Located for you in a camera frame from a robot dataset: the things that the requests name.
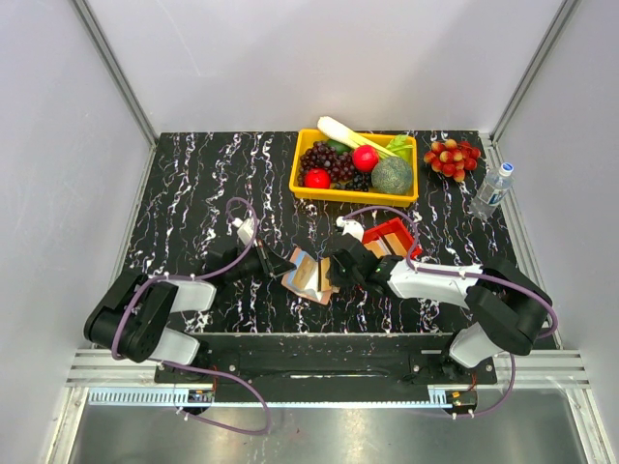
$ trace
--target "yellow basket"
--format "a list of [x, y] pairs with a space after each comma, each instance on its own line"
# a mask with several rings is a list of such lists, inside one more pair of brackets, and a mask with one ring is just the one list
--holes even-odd
[[[395, 137], [394, 135], [382, 135], [376, 133], [362, 133], [362, 136], [378, 145], [386, 147]], [[292, 173], [290, 174], [290, 191], [297, 198], [309, 198], [312, 200], [345, 201], [348, 203], [366, 203], [369, 205], [408, 206], [419, 197], [419, 180], [417, 178], [417, 142], [413, 137], [408, 137], [407, 142], [413, 146], [410, 157], [410, 165], [413, 168], [413, 185], [405, 195], [388, 195], [380, 193], [375, 188], [369, 191], [334, 190], [330, 188], [306, 188], [299, 187], [300, 158], [313, 142], [327, 140], [327, 136], [318, 129], [303, 129], [299, 132], [297, 148], [294, 152]]]

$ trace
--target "bottle cap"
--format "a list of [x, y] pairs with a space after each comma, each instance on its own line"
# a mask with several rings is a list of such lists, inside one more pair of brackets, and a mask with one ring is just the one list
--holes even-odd
[[514, 166], [510, 162], [504, 162], [499, 167], [499, 174], [503, 177], [509, 177], [514, 172]]

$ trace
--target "black marble table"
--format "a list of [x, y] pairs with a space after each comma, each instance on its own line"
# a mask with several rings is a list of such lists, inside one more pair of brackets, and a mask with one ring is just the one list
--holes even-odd
[[[434, 140], [468, 140], [483, 150], [474, 131], [411, 131], [418, 143], [419, 190], [406, 210], [418, 223], [428, 263], [469, 265], [501, 255], [516, 261], [500, 211], [487, 223], [465, 213], [485, 176], [480, 168], [462, 184], [446, 181], [422, 157]], [[314, 256], [330, 249], [335, 218], [360, 204], [296, 199], [288, 189], [297, 132], [164, 133], [155, 154], [125, 266], [149, 274], [199, 272], [209, 250], [239, 245], [225, 219], [225, 202], [247, 198], [260, 221], [260, 237], [279, 255], [300, 247]], [[245, 214], [241, 207], [238, 216]], [[372, 227], [392, 218], [365, 214]], [[311, 303], [277, 281], [248, 279], [224, 292], [208, 311], [172, 319], [193, 333], [438, 333], [468, 327], [464, 308], [428, 300], [373, 298], [355, 288], [328, 305]]]

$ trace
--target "green vegetable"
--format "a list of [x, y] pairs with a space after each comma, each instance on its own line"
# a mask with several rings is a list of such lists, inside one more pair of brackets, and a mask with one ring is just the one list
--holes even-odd
[[359, 148], [362, 145], [369, 145], [376, 149], [378, 156], [382, 159], [395, 156], [394, 153], [390, 152], [385, 147], [381, 147], [377, 143], [367, 140], [365, 137], [329, 116], [323, 116], [318, 120], [318, 129], [329, 138], [333, 138], [352, 149]]
[[371, 171], [371, 183], [381, 193], [404, 195], [413, 185], [413, 169], [400, 157], [385, 158]]
[[410, 161], [410, 156], [413, 153], [412, 149], [413, 146], [408, 144], [408, 135], [405, 133], [396, 135], [394, 139], [387, 144], [387, 150], [406, 161]]
[[337, 140], [334, 140], [332, 138], [327, 140], [327, 145], [335, 148], [336, 153], [338, 155], [341, 155], [342, 153], [345, 153], [345, 152], [350, 152], [350, 148], [347, 145], [344, 145], [343, 143], [339, 143]]

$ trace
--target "water bottle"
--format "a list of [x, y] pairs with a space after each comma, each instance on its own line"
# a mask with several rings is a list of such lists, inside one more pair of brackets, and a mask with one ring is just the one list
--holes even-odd
[[514, 167], [504, 162], [498, 169], [492, 169], [486, 174], [477, 195], [471, 201], [469, 213], [481, 220], [487, 220], [514, 183], [512, 172]]

